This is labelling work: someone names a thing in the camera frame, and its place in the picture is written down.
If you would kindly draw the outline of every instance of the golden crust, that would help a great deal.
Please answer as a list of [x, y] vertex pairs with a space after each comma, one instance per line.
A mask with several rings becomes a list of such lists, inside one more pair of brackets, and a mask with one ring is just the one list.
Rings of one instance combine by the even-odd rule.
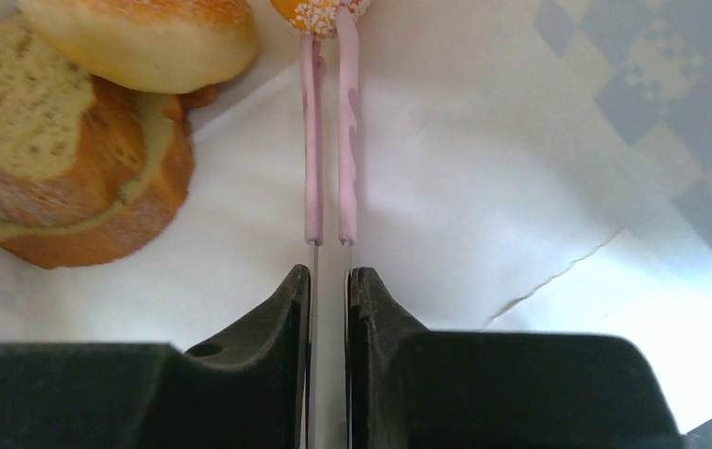
[[143, 136], [132, 92], [92, 77], [95, 102], [80, 118], [74, 165], [30, 181], [0, 171], [0, 219], [22, 225], [72, 225], [110, 207], [119, 186], [143, 169]]
[[159, 236], [187, 198], [195, 168], [178, 98], [173, 97], [165, 114], [174, 123], [171, 146], [160, 170], [138, 198], [96, 227], [21, 235], [0, 241], [0, 247], [46, 269], [85, 267], [125, 257]]
[[180, 95], [184, 110], [199, 109], [211, 105], [218, 98], [217, 86], [202, 87], [190, 94]]
[[232, 80], [259, 50], [246, 0], [18, 0], [38, 34], [124, 87], [188, 94]]
[[251, 20], [251, 5], [246, 0], [41, 0], [53, 3], [84, 4], [91, 10], [125, 16], [138, 23], [174, 20], [212, 26], [243, 25]]

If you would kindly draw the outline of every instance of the bread roll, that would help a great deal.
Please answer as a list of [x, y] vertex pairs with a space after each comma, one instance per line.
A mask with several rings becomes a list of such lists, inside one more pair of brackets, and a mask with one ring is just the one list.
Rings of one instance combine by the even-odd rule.
[[79, 69], [22, 14], [0, 22], [0, 218], [71, 225], [142, 168], [132, 91]]
[[180, 96], [180, 102], [184, 110], [200, 109], [211, 105], [217, 98], [218, 89], [215, 86], [207, 86]]
[[103, 213], [71, 226], [0, 220], [0, 247], [42, 268], [84, 267], [125, 257], [173, 221], [194, 170], [184, 112], [176, 95], [137, 94], [146, 165]]
[[133, 90], [187, 94], [231, 80], [255, 58], [246, 0], [17, 0], [75, 64]]
[[353, 19], [358, 20], [371, 0], [270, 0], [273, 7], [293, 26], [304, 33], [320, 37], [336, 34], [336, 9], [347, 6]]

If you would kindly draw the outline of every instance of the blue checkered pattern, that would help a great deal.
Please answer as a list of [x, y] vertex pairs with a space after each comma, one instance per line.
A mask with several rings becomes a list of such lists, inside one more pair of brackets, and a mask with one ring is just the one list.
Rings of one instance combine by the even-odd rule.
[[712, 0], [543, 0], [535, 28], [712, 248]]

